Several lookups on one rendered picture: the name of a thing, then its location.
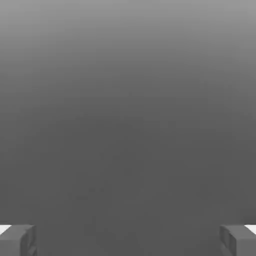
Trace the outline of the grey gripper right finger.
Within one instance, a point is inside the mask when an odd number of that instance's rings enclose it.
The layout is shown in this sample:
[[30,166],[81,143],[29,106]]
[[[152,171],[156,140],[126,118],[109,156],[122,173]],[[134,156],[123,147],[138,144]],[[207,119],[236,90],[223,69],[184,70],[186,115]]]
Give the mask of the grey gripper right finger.
[[256,224],[221,225],[222,256],[256,256]]

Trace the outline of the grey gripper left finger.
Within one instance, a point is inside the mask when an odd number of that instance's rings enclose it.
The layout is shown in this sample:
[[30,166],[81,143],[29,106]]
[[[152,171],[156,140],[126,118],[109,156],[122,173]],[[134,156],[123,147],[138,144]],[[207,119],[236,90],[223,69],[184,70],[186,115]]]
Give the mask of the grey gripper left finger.
[[0,256],[38,256],[37,226],[0,224]]

